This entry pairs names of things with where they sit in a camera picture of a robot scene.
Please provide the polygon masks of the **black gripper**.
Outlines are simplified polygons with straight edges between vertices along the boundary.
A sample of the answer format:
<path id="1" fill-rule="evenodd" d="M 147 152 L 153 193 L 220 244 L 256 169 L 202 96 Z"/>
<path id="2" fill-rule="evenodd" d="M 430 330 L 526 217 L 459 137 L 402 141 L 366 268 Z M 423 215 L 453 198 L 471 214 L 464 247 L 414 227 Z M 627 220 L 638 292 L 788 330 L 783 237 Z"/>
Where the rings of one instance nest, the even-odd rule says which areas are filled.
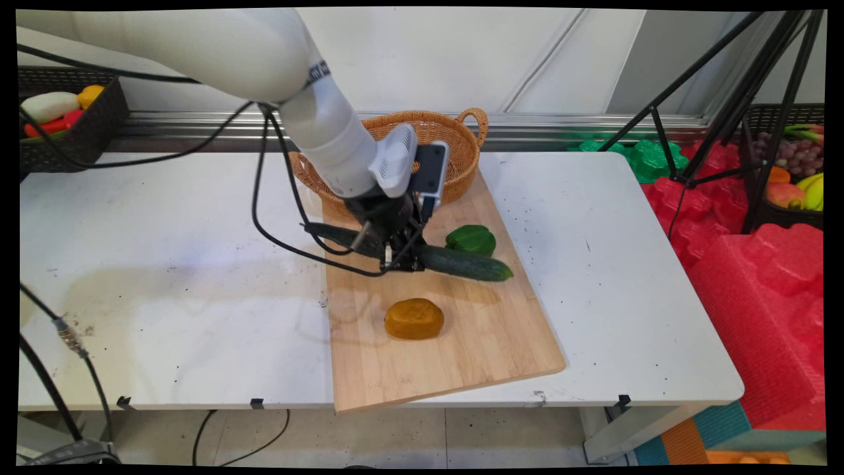
<path id="1" fill-rule="evenodd" d="M 425 245 L 418 199 L 413 192 L 390 198 L 374 191 L 361 197 L 344 199 L 347 210 L 359 224 L 371 225 L 369 234 L 384 244 L 382 272 L 398 271 L 403 268 L 404 247 L 405 271 L 422 272 L 425 265 L 421 262 L 420 249 Z"/>

